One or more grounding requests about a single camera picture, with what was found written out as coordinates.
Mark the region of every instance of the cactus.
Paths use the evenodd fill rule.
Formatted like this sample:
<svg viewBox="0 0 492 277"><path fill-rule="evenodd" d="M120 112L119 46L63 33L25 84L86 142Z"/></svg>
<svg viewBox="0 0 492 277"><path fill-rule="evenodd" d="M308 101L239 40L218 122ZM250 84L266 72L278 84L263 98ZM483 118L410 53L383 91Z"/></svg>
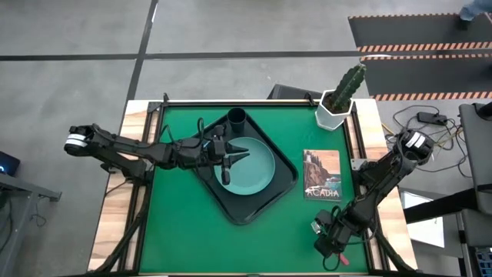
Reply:
<svg viewBox="0 0 492 277"><path fill-rule="evenodd" d="M323 99L322 105L331 112L344 112L350 98L361 86L365 73L365 65L359 64L350 68L341 79L337 89Z"/></svg>

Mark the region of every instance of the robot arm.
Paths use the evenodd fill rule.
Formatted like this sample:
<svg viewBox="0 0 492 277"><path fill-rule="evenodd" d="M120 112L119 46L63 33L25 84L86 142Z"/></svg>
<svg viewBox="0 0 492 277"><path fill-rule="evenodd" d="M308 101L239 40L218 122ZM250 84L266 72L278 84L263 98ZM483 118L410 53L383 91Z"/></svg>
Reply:
<svg viewBox="0 0 492 277"><path fill-rule="evenodd" d="M92 156L103 162L101 167L120 169L127 178L145 180L147 163L143 160L130 160L122 154L134 155L148 160L162 169L196 169L221 165L222 183L228 185L229 168L249 155L247 149L233 146L223 139L224 126L214 128L212 138L184 138L170 143L145 143L138 140L111 134L98 125L72 126L65 142L64 150L77 157Z"/></svg>
<svg viewBox="0 0 492 277"><path fill-rule="evenodd" d="M417 165L427 163L431 157L434 142L426 135L406 130L396 139L393 149L383 158L377 162L365 162L356 172L354 182L366 186L365 194L349 202L338 214L319 211L311 223L318 236L314 247L324 257L342 253L352 235L362 236L368 228L374 232L377 205L403 177L412 173ZM377 232L375 235L398 270L413 270L397 256L382 235Z"/></svg>

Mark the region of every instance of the person's leg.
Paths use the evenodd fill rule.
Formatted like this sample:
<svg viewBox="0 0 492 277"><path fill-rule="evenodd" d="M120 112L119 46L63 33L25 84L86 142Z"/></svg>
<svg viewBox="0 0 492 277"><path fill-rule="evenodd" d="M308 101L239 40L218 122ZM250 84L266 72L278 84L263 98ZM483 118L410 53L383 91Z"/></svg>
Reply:
<svg viewBox="0 0 492 277"><path fill-rule="evenodd" d="M460 11L460 19L470 22L483 12L492 12L492 0L474 0L465 5Z"/></svg>

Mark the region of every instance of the black tray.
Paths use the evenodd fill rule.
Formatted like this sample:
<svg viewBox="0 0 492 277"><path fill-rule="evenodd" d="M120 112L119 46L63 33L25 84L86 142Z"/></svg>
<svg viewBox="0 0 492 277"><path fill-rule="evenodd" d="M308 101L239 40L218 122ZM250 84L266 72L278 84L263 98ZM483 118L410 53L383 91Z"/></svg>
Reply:
<svg viewBox="0 0 492 277"><path fill-rule="evenodd" d="M225 126L225 141L239 137L252 137L267 145L274 154L274 178L265 189L253 195L235 195L224 189L223 185L215 177L214 169L202 168L195 170L195 173L215 197L229 220L237 225L248 224L295 186L298 182L298 171L247 113L244 131L240 135L232 132L226 116L221 117L205 128L204 135L210 137L211 131L216 125Z"/></svg>

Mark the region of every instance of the potted cactus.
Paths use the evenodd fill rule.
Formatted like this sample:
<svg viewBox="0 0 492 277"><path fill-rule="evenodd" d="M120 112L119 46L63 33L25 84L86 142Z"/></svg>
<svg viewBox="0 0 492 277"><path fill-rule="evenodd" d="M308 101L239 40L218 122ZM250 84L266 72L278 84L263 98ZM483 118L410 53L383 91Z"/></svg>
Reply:
<svg viewBox="0 0 492 277"><path fill-rule="evenodd" d="M333 131L350 115L354 101L352 95L364 80L366 66L359 64L350 68L337 88L323 92L317 107L316 123L320 128Z"/></svg>

